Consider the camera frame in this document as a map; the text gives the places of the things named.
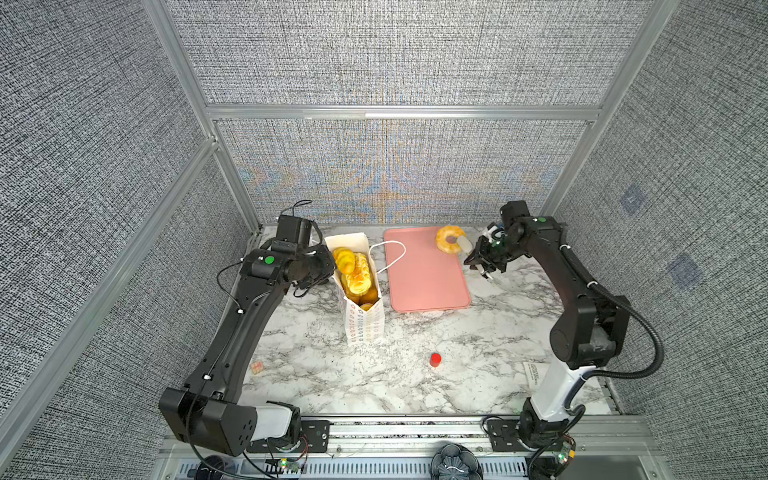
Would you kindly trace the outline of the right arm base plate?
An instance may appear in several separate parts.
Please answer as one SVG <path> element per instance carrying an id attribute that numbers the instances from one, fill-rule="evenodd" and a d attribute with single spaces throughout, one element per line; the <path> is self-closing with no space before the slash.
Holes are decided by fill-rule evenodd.
<path id="1" fill-rule="evenodd" d="M 493 452 L 508 453 L 527 450 L 519 437 L 517 419 L 488 416 L 481 421 L 481 429 L 487 435 Z"/>

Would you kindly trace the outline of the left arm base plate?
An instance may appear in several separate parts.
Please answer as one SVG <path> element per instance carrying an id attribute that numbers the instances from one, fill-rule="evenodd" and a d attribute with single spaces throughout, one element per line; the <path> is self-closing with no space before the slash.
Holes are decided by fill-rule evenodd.
<path id="1" fill-rule="evenodd" d="M 300 432 L 300 453 L 326 453 L 330 440 L 332 423 L 327 420 L 302 420 Z"/>

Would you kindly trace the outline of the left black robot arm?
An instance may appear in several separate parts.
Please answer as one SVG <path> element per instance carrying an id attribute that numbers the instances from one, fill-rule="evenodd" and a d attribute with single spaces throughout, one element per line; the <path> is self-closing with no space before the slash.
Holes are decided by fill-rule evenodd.
<path id="1" fill-rule="evenodd" d="M 303 251 L 254 249 L 235 266 L 233 304 L 203 355 L 179 388 L 168 387 L 159 409 L 177 440 L 232 457 L 254 442 L 281 448 L 298 444 L 298 407 L 278 401 L 241 405 L 239 399 L 256 346 L 290 287 L 306 290 L 331 277 L 335 264 L 324 244 Z"/>

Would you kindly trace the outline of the small yellow bread roll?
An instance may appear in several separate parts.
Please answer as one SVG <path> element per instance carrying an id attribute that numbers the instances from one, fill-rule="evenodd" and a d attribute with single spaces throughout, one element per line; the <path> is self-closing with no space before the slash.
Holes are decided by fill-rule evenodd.
<path id="1" fill-rule="evenodd" d="M 339 247 L 332 252 L 335 264 L 339 272 L 343 275 L 350 275 L 355 271 L 356 257 L 355 253 L 346 247 Z"/>

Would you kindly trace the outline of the white printed paper bag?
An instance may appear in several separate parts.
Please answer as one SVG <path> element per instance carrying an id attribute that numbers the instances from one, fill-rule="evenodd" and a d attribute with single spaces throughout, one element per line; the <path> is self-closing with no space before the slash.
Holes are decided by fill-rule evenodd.
<path id="1" fill-rule="evenodd" d="M 346 247 L 354 253 L 363 253 L 367 256 L 370 272 L 372 275 L 372 284 L 376 286 L 379 292 L 379 300 L 368 310 L 363 310 L 354 302 L 345 297 L 341 283 L 341 274 L 336 267 L 331 281 L 336 285 L 340 294 L 341 311 L 344 321 L 347 342 L 350 345 L 371 342 L 381 338 L 385 329 L 385 311 L 382 288 L 378 276 L 387 271 L 390 267 L 400 262 L 407 254 L 407 248 L 404 243 L 397 240 L 385 240 L 383 242 L 371 244 L 368 236 L 362 232 L 347 234 L 338 234 L 325 237 L 323 243 L 328 247 L 331 254 L 334 249 Z M 387 260 L 382 267 L 377 267 L 372 253 L 376 248 L 384 246 L 395 246 L 396 254 L 394 260 Z"/>

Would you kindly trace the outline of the striped croissant bread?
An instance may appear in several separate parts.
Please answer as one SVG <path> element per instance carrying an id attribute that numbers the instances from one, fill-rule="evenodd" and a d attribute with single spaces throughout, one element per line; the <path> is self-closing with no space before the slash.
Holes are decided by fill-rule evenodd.
<path id="1" fill-rule="evenodd" d="M 372 286 L 372 275 L 367 256 L 363 253 L 354 253 L 354 268 L 351 273 L 345 275 L 347 287 L 354 295 L 367 293 Z"/>

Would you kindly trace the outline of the small bun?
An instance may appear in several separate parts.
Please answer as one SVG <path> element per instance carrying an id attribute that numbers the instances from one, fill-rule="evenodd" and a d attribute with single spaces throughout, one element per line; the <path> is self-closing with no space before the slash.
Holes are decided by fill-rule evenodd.
<path id="1" fill-rule="evenodd" d="M 453 225 L 444 226 L 436 233 L 436 246 L 446 254 L 459 254 L 463 252 L 456 244 L 456 238 L 460 236 L 466 236 L 462 228 Z"/>

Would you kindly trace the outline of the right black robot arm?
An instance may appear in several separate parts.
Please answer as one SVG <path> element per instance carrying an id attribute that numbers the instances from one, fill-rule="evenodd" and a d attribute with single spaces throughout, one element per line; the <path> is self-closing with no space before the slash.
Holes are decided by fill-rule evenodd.
<path id="1" fill-rule="evenodd" d="M 650 322 L 582 264 L 566 241 L 566 225 L 551 216 L 532 215 L 524 201 L 506 203 L 500 216 L 500 222 L 490 224 L 478 238 L 465 265 L 488 278 L 505 272 L 514 260 L 532 258 L 555 287 L 563 307 L 549 333 L 555 358 L 525 401 L 517 423 L 521 443 L 542 449 L 560 441 L 584 414 L 585 406 L 575 406 L 573 401 L 588 380 L 647 378 L 661 368 L 665 350 Z M 649 335 L 653 358 L 640 370 L 612 371 L 607 365 L 622 352 L 631 319 Z"/>

